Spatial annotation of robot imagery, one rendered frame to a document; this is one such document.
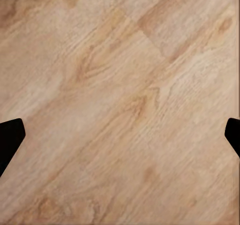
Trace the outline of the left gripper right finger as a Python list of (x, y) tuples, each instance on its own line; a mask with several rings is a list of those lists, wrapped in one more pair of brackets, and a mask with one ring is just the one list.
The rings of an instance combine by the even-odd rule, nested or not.
[(224, 135), (240, 157), (240, 119), (229, 118)]

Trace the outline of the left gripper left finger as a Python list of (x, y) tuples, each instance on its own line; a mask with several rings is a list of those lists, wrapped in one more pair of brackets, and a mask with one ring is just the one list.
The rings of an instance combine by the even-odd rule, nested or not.
[(26, 132), (21, 118), (0, 123), (0, 177), (25, 139)]

